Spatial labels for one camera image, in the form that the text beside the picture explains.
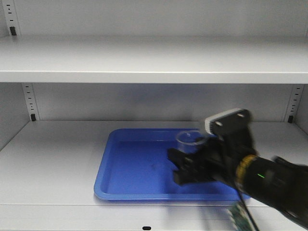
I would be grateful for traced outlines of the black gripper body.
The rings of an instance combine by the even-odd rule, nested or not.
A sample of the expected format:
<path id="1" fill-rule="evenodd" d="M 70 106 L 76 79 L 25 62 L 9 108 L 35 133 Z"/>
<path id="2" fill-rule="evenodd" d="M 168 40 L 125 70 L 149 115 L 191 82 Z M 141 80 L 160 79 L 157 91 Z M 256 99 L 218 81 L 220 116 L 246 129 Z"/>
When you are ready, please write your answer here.
<path id="1" fill-rule="evenodd" d="M 176 166 L 174 182 L 183 185 L 216 180 L 233 185 L 240 162 L 257 155 L 250 122 L 251 113 L 240 108 L 205 118 L 201 131 L 209 138 L 195 152 L 186 154 L 176 148 L 167 151 L 168 160 Z"/>

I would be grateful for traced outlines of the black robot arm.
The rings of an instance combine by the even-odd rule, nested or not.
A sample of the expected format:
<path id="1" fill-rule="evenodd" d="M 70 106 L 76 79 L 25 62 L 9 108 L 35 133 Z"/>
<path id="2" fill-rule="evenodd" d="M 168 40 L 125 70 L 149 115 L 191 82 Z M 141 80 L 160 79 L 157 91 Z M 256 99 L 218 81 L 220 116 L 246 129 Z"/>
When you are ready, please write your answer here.
<path id="1" fill-rule="evenodd" d="M 268 160 L 254 149 L 246 109 L 234 108 L 204 120 L 209 139 L 196 152 L 170 148 L 178 185 L 220 181 L 281 212 L 303 228 L 308 226 L 308 167 L 281 157 Z"/>

